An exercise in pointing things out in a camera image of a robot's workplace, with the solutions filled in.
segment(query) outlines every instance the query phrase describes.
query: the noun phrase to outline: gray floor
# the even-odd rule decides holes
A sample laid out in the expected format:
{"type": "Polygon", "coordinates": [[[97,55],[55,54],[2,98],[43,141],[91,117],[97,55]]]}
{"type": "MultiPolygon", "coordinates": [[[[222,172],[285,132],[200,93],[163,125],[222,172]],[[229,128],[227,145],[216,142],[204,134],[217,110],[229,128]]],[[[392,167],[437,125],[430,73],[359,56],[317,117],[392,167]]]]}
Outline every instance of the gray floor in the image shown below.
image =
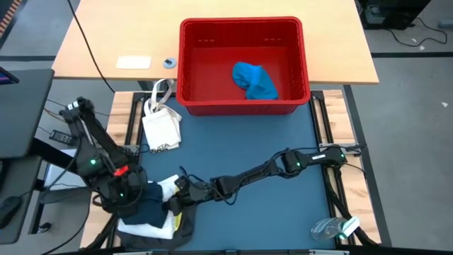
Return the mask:
{"type": "MultiPolygon", "coordinates": [[[[433,0],[420,17],[427,25],[436,27],[439,20],[453,18],[453,1],[433,0]]],[[[55,55],[70,20],[66,1],[28,0],[0,55],[55,55]]],[[[453,38],[453,30],[447,32],[453,38]]],[[[384,30],[366,31],[365,34],[372,52],[453,51],[453,42],[446,45],[426,42],[423,44],[425,49],[420,50],[419,47],[398,44],[384,30]]],[[[396,35],[406,43],[413,43],[412,39],[420,42],[427,36],[443,40],[439,33],[420,26],[398,31],[396,35]]],[[[380,84],[354,86],[352,90],[367,138],[392,244],[395,247],[453,251],[453,243],[450,242],[453,221],[449,220],[453,215],[450,196],[453,193],[453,186],[450,185],[453,181],[450,171],[453,160],[449,156],[453,142],[449,132],[453,124],[453,58],[375,59],[374,64],[380,84]]],[[[52,63],[0,62],[0,66],[11,70],[37,69],[51,67],[52,63]]],[[[140,90],[136,82],[112,81],[111,84],[118,91],[140,90]]],[[[77,96],[92,98],[97,111],[109,113],[113,94],[101,81],[55,80],[49,98],[67,103],[77,96]]],[[[47,103],[46,108],[55,112],[59,110],[59,106],[52,103],[47,103]]],[[[102,115],[98,118],[106,126],[108,119],[102,115]]],[[[45,113],[40,126],[49,131],[68,132],[64,123],[45,113]]],[[[41,140],[59,149],[65,148],[49,141],[47,136],[42,130],[36,133],[41,140]]],[[[65,241],[77,230],[85,212],[86,204],[80,201],[56,204],[46,209],[44,219],[56,222],[56,227],[46,234],[50,237],[46,243],[27,239],[26,249],[46,251],[65,241]],[[74,219],[68,225],[67,215],[74,211],[80,212],[80,219],[74,219]]],[[[60,251],[74,250],[78,242],[80,237],[60,251]]]]}

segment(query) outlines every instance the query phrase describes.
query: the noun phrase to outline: white paper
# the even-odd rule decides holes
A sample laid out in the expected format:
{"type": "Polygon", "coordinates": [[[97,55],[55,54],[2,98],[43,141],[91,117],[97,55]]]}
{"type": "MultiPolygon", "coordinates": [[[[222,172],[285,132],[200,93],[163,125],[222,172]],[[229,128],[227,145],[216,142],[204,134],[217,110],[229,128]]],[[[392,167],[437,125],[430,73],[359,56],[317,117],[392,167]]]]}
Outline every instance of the white paper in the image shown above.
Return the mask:
{"type": "Polygon", "coordinates": [[[116,62],[118,69],[149,69],[150,67],[151,57],[147,56],[121,56],[116,62]]]}

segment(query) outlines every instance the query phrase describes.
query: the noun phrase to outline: black cable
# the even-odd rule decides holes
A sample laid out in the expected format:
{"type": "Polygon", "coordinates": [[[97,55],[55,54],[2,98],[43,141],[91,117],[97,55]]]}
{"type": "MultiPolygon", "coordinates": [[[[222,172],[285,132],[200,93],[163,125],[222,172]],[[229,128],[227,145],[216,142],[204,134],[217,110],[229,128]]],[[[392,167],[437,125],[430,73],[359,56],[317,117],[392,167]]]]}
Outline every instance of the black cable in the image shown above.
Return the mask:
{"type": "Polygon", "coordinates": [[[364,170],[364,169],[362,169],[362,168],[360,168],[360,167],[358,167],[358,166],[354,166],[354,165],[352,165],[352,164],[348,164],[348,163],[345,163],[345,165],[348,165],[348,166],[352,166],[352,167],[354,167],[354,168],[356,168],[356,169],[359,169],[360,171],[362,171],[362,172],[363,172],[363,174],[365,174],[365,170],[364,170]]]}
{"type": "Polygon", "coordinates": [[[41,129],[42,131],[46,132],[47,134],[51,135],[51,133],[49,131],[47,131],[46,129],[44,129],[43,127],[38,126],[38,128],[41,129]]]}
{"type": "MultiPolygon", "coordinates": [[[[79,152],[80,152],[80,146],[81,146],[81,137],[78,138],[79,140],[79,143],[77,145],[77,149],[76,149],[76,153],[74,154],[74,156],[72,157],[71,161],[68,163],[68,165],[66,166],[66,168],[61,172],[61,174],[49,185],[49,187],[52,187],[53,185],[56,184],[56,182],[58,180],[61,179],[61,177],[63,177],[63,175],[69,170],[69,168],[71,168],[71,166],[76,162],[76,158],[77,156],[79,155],[79,152]]],[[[42,193],[42,196],[41,196],[41,199],[42,200],[50,191],[50,188],[46,189],[43,193],[42,193]]]]}
{"type": "MultiPolygon", "coordinates": [[[[46,99],[46,101],[55,103],[55,104],[57,104],[57,105],[59,105],[59,106],[61,106],[61,107],[63,107],[63,108],[66,108],[66,105],[64,105],[64,104],[62,104],[62,103],[58,103],[58,102],[53,101],[53,100],[51,100],[51,99],[46,99]]],[[[97,111],[94,111],[94,113],[97,113],[97,114],[100,114],[100,115],[104,115],[104,116],[106,116],[106,117],[110,117],[109,115],[107,115],[107,114],[105,114],[105,113],[99,113],[99,112],[97,112],[97,111]]]]}
{"type": "Polygon", "coordinates": [[[46,109],[46,108],[44,108],[44,111],[45,111],[50,117],[52,117],[52,118],[54,118],[54,119],[56,119],[56,120],[58,120],[58,121],[61,121],[61,122],[63,122],[63,123],[66,123],[64,120],[62,120],[61,118],[59,118],[59,115],[58,115],[58,114],[56,114],[56,113],[54,113],[54,112],[52,112],[52,111],[50,111],[50,110],[48,110],[48,109],[46,109]]]}
{"type": "Polygon", "coordinates": [[[58,203],[58,202],[61,202],[63,200],[66,200],[68,198],[73,198],[73,197],[76,197],[76,196],[80,196],[80,195],[83,195],[83,193],[76,193],[76,194],[71,194],[71,195],[67,195],[63,198],[59,198],[59,199],[56,199],[54,201],[51,201],[51,202],[46,202],[46,203],[43,203],[41,202],[43,205],[50,205],[50,204],[53,204],[53,203],[58,203]]]}
{"type": "MultiPolygon", "coordinates": [[[[85,187],[83,187],[83,186],[71,185],[71,184],[65,184],[65,183],[56,183],[56,184],[54,184],[54,185],[52,185],[52,186],[51,186],[51,185],[48,185],[48,186],[43,187],[43,188],[51,188],[51,187],[58,186],[58,185],[62,185],[62,186],[66,186],[66,187],[72,187],[72,188],[85,188],[85,187]]],[[[26,192],[20,194],[19,196],[20,196],[20,197],[21,197],[21,196],[24,196],[24,195],[26,195],[26,194],[28,194],[28,193],[32,193],[33,191],[34,191],[33,189],[32,189],[32,190],[29,190],[29,191],[26,191],[26,192]]]]}
{"type": "Polygon", "coordinates": [[[300,148],[296,148],[296,149],[291,149],[291,151],[295,151],[295,150],[303,150],[303,149],[326,149],[326,148],[330,148],[330,147],[339,147],[339,148],[343,148],[345,149],[346,151],[351,151],[351,152],[357,152],[357,153],[361,153],[361,151],[359,151],[358,149],[353,149],[353,148],[360,148],[360,149],[366,149],[367,148],[367,145],[357,145],[357,146],[341,146],[341,145],[329,145],[329,146],[320,146],[320,147],[300,147],[300,148]]]}
{"type": "Polygon", "coordinates": [[[138,156],[138,155],[140,155],[140,154],[147,153],[147,152],[149,152],[149,151],[151,151],[151,148],[149,147],[149,145],[147,145],[147,144],[141,144],[141,145],[138,147],[137,151],[134,153],[134,155],[135,155],[135,156],[138,156]],[[145,149],[145,150],[142,151],[142,146],[147,146],[148,149],[145,149]]]}
{"type": "Polygon", "coordinates": [[[190,184],[192,184],[192,186],[195,187],[196,189],[201,190],[201,191],[206,191],[206,190],[214,191],[222,199],[222,201],[224,201],[227,205],[234,205],[234,203],[236,202],[236,199],[237,199],[238,193],[239,193],[239,189],[241,188],[241,184],[243,182],[243,179],[241,181],[239,181],[238,186],[236,186],[234,188],[233,192],[235,192],[235,194],[234,194],[233,201],[229,202],[216,188],[210,187],[210,186],[199,187],[199,186],[197,186],[196,183],[194,183],[192,180],[190,180],[190,177],[193,177],[194,179],[196,179],[199,182],[207,183],[206,181],[203,181],[203,179],[201,179],[200,177],[196,176],[195,174],[188,174],[187,171],[182,166],[179,166],[179,169],[183,172],[184,176],[188,177],[188,180],[189,180],[190,184]]]}
{"type": "Polygon", "coordinates": [[[94,197],[91,199],[91,203],[93,203],[93,205],[95,205],[95,206],[97,206],[97,207],[102,207],[102,203],[96,201],[96,199],[98,199],[98,198],[100,198],[100,197],[101,197],[100,194],[94,195],[94,197]]]}
{"type": "Polygon", "coordinates": [[[418,43],[417,45],[410,45],[410,44],[408,44],[408,43],[401,42],[400,40],[398,40],[398,38],[396,37],[396,35],[394,34],[394,32],[393,32],[392,30],[389,30],[389,29],[385,29],[385,30],[389,31],[389,32],[393,35],[393,37],[395,38],[395,40],[396,40],[398,43],[401,43],[402,45],[409,46],[409,47],[418,47],[418,46],[422,45],[422,43],[424,43],[426,40],[433,40],[433,41],[438,42],[438,43],[441,43],[441,44],[443,44],[443,45],[446,45],[446,44],[448,43],[448,35],[447,35],[447,33],[446,33],[445,31],[442,31],[442,30],[439,30],[439,29],[435,29],[435,28],[430,28],[429,26],[427,26],[427,25],[425,24],[425,22],[423,22],[423,20],[422,20],[421,18],[415,18],[415,19],[420,20],[421,23],[422,23],[427,29],[430,29],[430,30],[433,30],[433,31],[437,31],[437,32],[443,33],[443,34],[445,35],[445,42],[442,42],[442,41],[440,41],[440,40],[438,40],[438,39],[434,39],[434,38],[425,38],[425,39],[423,39],[420,43],[418,43]]]}
{"type": "Polygon", "coordinates": [[[67,243],[69,243],[72,239],[74,239],[79,233],[80,231],[84,228],[85,226],[85,223],[88,219],[88,216],[90,215],[90,206],[88,206],[88,210],[86,212],[86,216],[85,216],[85,220],[84,220],[84,223],[82,223],[82,225],[80,226],[79,230],[77,230],[77,232],[71,237],[69,238],[67,241],[65,241],[64,243],[60,244],[59,246],[49,250],[49,251],[46,251],[45,253],[41,254],[41,255],[47,255],[47,254],[51,254],[52,252],[60,249],[61,247],[63,247],[64,245],[66,245],[67,243]]]}
{"type": "Polygon", "coordinates": [[[68,4],[69,4],[69,8],[71,8],[71,12],[72,12],[72,15],[74,16],[74,19],[76,20],[76,23],[80,29],[80,32],[82,34],[82,36],[84,37],[84,40],[85,40],[85,43],[86,43],[86,47],[88,48],[88,51],[90,52],[90,56],[91,56],[91,59],[93,60],[93,63],[94,65],[96,66],[96,69],[98,70],[102,80],[104,80],[105,84],[107,85],[107,87],[113,92],[115,93],[115,91],[112,89],[112,87],[110,86],[110,84],[107,82],[107,80],[105,79],[105,77],[102,75],[102,72],[101,70],[99,69],[99,66],[98,66],[98,63],[96,62],[96,60],[94,59],[94,56],[93,56],[93,53],[91,51],[91,48],[90,48],[90,45],[88,44],[88,40],[86,39],[86,36],[85,36],[85,32],[84,30],[82,29],[82,26],[80,25],[80,22],[79,22],[79,19],[77,18],[76,16],[76,12],[74,11],[74,7],[72,7],[72,4],[71,4],[71,1],[70,0],[67,0],[68,4]]]}
{"type": "Polygon", "coordinates": [[[113,164],[112,160],[104,155],[101,155],[101,161],[107,166],[107,168],[110,170],[111,174],[114,175],[116,168],[115,165],[113,164]]]}

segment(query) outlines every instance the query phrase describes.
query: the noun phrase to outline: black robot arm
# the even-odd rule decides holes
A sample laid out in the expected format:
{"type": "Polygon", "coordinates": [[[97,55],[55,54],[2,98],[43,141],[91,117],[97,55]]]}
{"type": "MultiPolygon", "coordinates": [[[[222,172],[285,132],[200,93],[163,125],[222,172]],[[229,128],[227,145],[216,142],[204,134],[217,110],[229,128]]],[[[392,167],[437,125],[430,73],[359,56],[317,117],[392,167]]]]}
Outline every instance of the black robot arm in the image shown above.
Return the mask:
{"type": "Polygon", "coordinates": [[[94,115],[90,100],[79,97],[59,114],[68,124],[79,147],[69,171],[99,193],[108,213],[127,217],[137,212],[136,203],[147,187],[147,175],[129,149],[115,144],[94,115]],[[96,148],[96,142],[103,148],[96,148]]]}
{"type": "Polygon", "coordinates": [[[238,190],[269,176],[280,176],[286,179],[298,176],[305,168],[315,164],[326,166],[342,166],[347,160],[338,146],[327,147],[322,152],[304,154],[297,149],[288,149],[278,152],[260,166],[235,176],[219,176],[210,179],[209,183],[190,180],[191,175],[186,173],[175,181],[180,189],[180,195],[173,201],[173,207],[180,205],[198,204],[207,201],[221,201],[232,197],[238,190]],[[281,169],[276,160],[282,160],[284,169],[281,169]]]}

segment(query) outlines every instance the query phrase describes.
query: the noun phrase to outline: blue mat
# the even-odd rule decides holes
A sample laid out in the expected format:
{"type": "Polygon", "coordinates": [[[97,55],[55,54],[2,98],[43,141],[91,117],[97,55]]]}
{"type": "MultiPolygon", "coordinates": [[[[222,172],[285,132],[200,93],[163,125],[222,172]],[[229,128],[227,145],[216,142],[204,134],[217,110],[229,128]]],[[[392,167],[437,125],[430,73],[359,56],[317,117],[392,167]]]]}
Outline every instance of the blue mat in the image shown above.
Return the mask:
{"type": "MultiPolygon", "coordinates": [[[[174,98],[167,105],[183,116],[182,142],[178,149],[142,155],[150,180],[180,175],[181,165],[209,181],[240,174],[287,147],[316,147],[309,104],[290,115],[214,117],[191,116],[174,98]]],[[[147,142],[144,134],[142,142],[147,142]]],[[[233,206],[222,201],[199,205],[193,238],[179,250],[331,249],[333,240],[310,235],[326,217],[321,167],[310,166],[293,179],[274,176],[243,187],[233,206]]]]}

